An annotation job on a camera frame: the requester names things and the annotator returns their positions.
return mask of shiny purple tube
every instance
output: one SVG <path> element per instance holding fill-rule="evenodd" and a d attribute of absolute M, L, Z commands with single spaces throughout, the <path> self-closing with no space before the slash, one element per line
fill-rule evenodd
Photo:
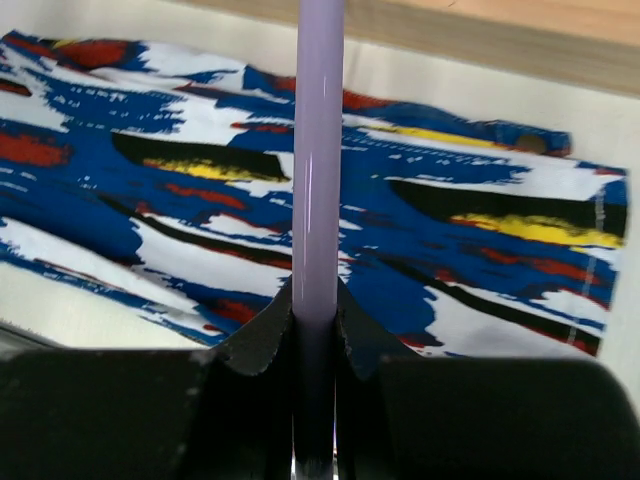
<path fill-rule="evenodd" d="M 332 478 L 344 0 L 300 0 L 293 183 L 296 475 Z"/>

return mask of white surface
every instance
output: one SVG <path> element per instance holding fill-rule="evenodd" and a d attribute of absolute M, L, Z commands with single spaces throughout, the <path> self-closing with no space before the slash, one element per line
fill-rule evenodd
<path fill-rule="evenodd" d="M 0 31 L 111 36 L 191 45 L 277 73 L 295 71 L 295 30 L 159 0 L 0 0 Z M 504 119 L 574 134 L 575 157 L 632 169 L 640 192 L 640 101 L 382 46 L 347 42 L 345 84 L 420 101 L 472 119 Z M 640 210 L 632 209 L 625 261 L 601 358 L 640 405 Z M 182 347 L 190 342 L 128 316 L 113 302 L 0 265 L 0 317 L 85 346 Z"/>

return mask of folded cloth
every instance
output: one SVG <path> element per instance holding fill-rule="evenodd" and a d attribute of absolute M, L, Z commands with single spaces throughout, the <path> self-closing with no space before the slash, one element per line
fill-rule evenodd
<path fill-rule="evenodd" d="M 1 258 L 215 345 L 290 274 L 292 83 L 177 46 L 7 35 Z M 527 135 L 569 149 L 345 93 L 340 276 L 422 354 L 597 352 L 626 173 L 515 151 Z"/>

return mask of purple rod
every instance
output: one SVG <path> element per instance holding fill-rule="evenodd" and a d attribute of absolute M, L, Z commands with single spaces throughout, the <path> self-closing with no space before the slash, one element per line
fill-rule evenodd
<path fill-rule="evenodd" d="M 300 0 L 293 182 L 298 478 L 332 478 L 344 0 Z"/>

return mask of wooden plank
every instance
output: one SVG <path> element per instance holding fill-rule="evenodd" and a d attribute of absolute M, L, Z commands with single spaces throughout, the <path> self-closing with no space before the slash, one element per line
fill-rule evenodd
<path fill-rule="evenodd" d="M 297 22 L 297 0 L 184 1 Z M 346 32 L 429 54 L 640 94 L 638 0 L 347 0 Z"/>

